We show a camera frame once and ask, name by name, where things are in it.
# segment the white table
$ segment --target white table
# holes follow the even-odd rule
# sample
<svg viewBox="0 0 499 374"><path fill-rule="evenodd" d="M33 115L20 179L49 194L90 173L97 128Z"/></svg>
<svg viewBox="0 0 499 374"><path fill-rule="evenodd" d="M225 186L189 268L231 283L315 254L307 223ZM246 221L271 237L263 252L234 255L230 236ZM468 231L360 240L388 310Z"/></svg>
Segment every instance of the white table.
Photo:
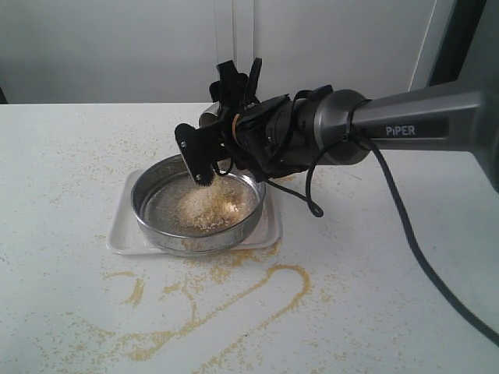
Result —
<svg viewBox="0 0 499 374"><path fill-rule="evenodd" d="M276 249L105 248L123 179L207 104L0 106L0 372L497 372L416 264L374 157L278 193ZM449 287L499 329L499 196L466 153L386 152ZM304 175L285 184L303 191Z"/></svg>

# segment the white plastic tray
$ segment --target white plastic tray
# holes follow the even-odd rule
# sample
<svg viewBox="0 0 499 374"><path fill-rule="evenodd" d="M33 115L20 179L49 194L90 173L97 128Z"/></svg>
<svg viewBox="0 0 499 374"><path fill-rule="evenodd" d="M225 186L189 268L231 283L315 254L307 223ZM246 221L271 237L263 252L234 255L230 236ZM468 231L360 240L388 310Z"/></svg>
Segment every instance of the white plastic tray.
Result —
<svg viewBox="0 0 499 374"><path fill-rule="evenodd" d="M135 170L128 175L119 194L111 220L106 246L120 255L148 255L165 253L149 243L142 234L132 210L131 193L133 184L143 173ZM272 188L267 185L264 210L254 232L240 245L231 250L264 249L273 245L282 236L281 214L273 197Z"/></svg>

